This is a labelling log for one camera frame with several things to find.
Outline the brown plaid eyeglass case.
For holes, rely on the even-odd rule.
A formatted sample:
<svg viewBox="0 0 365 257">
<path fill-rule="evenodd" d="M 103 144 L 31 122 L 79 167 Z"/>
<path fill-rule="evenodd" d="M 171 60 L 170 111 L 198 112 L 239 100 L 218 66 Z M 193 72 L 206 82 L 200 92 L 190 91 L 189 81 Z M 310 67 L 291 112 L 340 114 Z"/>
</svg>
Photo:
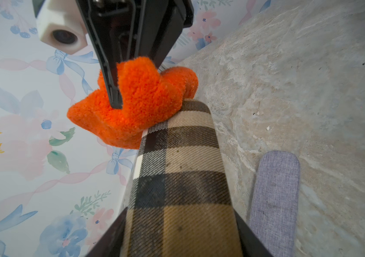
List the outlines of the brown plaid eyeglass case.
<svg viewBox="0 0 365 257">
<path fill-rule="evenodd" d="M 242 249 L 209 108 L 186 99 L 142 134 L 123 257 L 240 257 Z"/>
</svg>

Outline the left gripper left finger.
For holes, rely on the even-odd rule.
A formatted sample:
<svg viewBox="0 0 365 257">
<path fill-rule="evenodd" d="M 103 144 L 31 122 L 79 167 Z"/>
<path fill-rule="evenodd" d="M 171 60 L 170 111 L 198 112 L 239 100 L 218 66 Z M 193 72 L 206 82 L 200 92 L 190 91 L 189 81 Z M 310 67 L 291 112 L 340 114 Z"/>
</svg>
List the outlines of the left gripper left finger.
<svg viewBox="0 0 365 257">
<path fill-rule="evenodd" d="M 87 253 L 86 257 L 120 257 L 127 211 L 128 208 L 126 207 L 100 240 Z"/>
</svg>

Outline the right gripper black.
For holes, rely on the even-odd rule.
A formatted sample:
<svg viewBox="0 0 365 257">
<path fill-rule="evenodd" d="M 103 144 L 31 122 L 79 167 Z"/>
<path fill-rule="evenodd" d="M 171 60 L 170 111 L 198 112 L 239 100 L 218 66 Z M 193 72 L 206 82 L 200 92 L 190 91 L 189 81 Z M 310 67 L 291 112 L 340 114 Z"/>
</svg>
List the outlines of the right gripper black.
<svg viewBox="0 0 365 257">
<path fill-rule="evenodd" d="M 183 29 L 191 27 L 191 1 L 77 1 L 96 50 L 109 103 L 122 109 L 117 65 L 148 57 L 160 68 Z"/>
</svg>

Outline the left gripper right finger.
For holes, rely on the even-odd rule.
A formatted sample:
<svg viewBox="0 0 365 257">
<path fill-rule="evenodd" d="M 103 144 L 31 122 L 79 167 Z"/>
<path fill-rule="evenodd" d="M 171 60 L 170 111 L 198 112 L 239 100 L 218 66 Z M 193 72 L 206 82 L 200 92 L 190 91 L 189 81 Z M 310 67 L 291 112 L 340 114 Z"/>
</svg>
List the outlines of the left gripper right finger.
<svg viewBox="0 0 365 257">
<path fill-rule="evenodd" d="M 234 211 L 243 257 L 272 257 L 241 216 Z"/>
</svg>

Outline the orange microfiber cloth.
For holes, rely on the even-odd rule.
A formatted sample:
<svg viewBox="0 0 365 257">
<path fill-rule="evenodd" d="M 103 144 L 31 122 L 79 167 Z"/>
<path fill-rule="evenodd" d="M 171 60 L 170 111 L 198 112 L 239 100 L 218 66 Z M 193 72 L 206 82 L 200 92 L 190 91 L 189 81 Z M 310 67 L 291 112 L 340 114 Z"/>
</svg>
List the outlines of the orange microfiber cloth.
<svg viewBox="0 0 365 257">
<path fill-rule="evenodd" d="M 184 99 L 192 99 L 199 81 L 194 71 L 172 67 L 158 72 L 147 57 L 117 65 L 121 110 L 111 107 L 103 76 L 99 89 L 71 106 L 68 119 L 95 134 L 105 144 L 139 149 L 142 133 L 176 114 Z"/>
</svg>

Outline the purple fabric eyeglass case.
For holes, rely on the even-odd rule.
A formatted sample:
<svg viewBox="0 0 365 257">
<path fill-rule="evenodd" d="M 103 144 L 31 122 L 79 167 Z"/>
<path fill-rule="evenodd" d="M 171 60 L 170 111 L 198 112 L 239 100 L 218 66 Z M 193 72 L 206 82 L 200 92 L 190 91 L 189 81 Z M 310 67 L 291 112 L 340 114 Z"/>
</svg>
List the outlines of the purple fabric eyeglass case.
<svg viewBox="0 0 365 257">
<path fill-rule="evenodd" d="M 259 162 L 248 225 L 274 257 L 294 256 L 300 162 L 289 152 L 270 151 Z"/>
</svg>

